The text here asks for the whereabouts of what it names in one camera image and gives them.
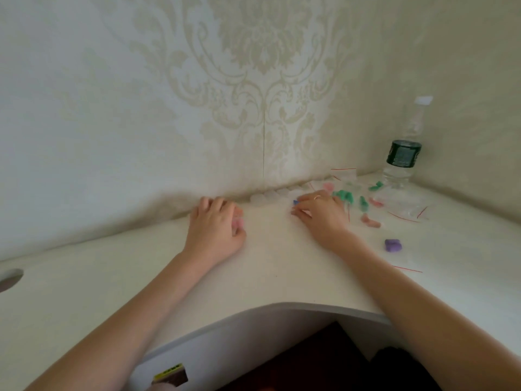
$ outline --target purple clay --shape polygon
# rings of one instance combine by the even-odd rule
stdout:
[[[385,244],[387,252],[398,252],[402,250],[402,244],[398,239],[387,239]]]

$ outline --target white desk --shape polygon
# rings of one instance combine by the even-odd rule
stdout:
[[[365,176],[374,182],[374,176]],[[435,206],[429,220],[383,216],[385,228],[355,228],[384,258],[521,355],[521,227],[416,188]],[[290,203],[244,206],[241,253],[208,274],[173,313],[148,355],[203,328],[271,304],[385,321],[341,261],[310,240]],[[0,388],[23,389],[121,307],[178,253],[187,220],[0,263],[22,280],[0,294]],[[400,253],[383,250],[399,238]]]

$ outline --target damask wallpaper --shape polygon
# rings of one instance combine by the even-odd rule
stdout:
[[[418,94],[419,182],[521,217],[519,7],[0,0],[0,259],[377,170]]]

